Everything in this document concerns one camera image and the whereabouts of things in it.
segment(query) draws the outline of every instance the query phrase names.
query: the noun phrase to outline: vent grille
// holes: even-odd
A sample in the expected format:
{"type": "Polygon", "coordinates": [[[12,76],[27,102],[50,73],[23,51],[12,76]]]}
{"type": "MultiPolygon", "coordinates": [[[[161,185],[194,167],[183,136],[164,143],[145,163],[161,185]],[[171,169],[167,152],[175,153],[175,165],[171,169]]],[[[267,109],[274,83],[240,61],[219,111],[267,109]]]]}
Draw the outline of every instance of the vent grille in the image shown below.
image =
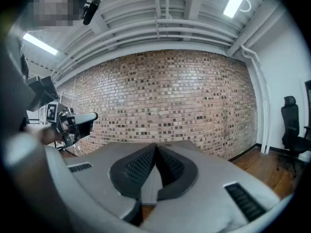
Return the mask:
{"type": "Polygon", "coordinates": [[[255,220],[266,212],[239,183],[227,185],[225,189],[249,221],[255,220]]]}
{"type": "Polygon", "coordinates": [[[74,165],[74,166],[69,166],[68,169],[70,172],[74,173],[77,171],[82,171],[84,169],[88,169],[92,167],[92,165],[90,163],[82,163],[82,164],[78,164],[78,165],[74,165]]]}

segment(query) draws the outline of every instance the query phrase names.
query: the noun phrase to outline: white ceiling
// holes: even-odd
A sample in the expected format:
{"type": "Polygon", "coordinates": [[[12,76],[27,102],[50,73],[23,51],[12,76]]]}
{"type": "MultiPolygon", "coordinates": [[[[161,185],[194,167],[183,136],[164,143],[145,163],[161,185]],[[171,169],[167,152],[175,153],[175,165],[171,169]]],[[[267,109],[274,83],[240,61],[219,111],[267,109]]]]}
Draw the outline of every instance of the white ceiling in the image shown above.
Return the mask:
{"type": "MultiPolygon", "coordinates": [[[[59,51],[54,56],[25,41],[24,54],[31,63],[31,75],[52,74],[53,79],[58,81],[98,55],[151,41],[199,42],[227,49],[264,0],[249,0],[251,10],[238,10],[233,18],[223,14],[228,0],[169,0],[169,14],[173,19],[169,23],[159,23],[159,19],[166,18],[166,0],[160,0],[160,4],[158,0],[101,1],[98,12],[88,26],[79,21],[71,27],[52,27],[31,33],[59,51]],[[161,15],[157,13],[159,5],[161,15]]],[[[247,8],[248,3],[244,0],[240,9],[247,8]]]]}

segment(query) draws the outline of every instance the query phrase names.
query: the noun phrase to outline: wooden floor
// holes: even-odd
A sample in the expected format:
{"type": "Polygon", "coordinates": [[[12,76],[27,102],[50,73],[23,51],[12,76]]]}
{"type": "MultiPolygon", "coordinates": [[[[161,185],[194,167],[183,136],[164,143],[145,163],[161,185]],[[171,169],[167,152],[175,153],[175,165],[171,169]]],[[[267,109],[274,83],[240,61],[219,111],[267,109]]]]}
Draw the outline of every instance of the wooden floor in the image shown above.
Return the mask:
{"type": "Polygon", "coordinates": [[[283,199],[292,194],[302,175],[302,166],[296,163],[297,177],[293,177],[292,167],[281,168],[277,171],[279,161],[278,153],[269,151],[268,155],[262,154],[259,148],[254,148],[233,163],[239,168],[253,175],[269,186],[283,199]]]}

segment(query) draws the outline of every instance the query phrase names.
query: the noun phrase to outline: person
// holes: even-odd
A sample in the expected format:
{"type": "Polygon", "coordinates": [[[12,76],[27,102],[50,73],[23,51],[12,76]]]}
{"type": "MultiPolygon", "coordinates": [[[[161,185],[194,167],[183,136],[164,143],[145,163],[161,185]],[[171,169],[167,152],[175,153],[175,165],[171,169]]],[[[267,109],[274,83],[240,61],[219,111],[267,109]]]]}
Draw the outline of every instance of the person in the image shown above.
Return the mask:
{"type": "MultiPolygon", "coordinates": [[[[72,26],[83,14],[86,0],[27,0],[22,12],[13,24],[6,39],[7,54],[13,66],[26,81],[29,69],[23,54],[23,36],[27,32],[44,30],[51,26],[72,26]]],[[[30,125],[27,114],[19,127],[42,144],[62,141],[62,135],[49,125],[30,125]]]]}

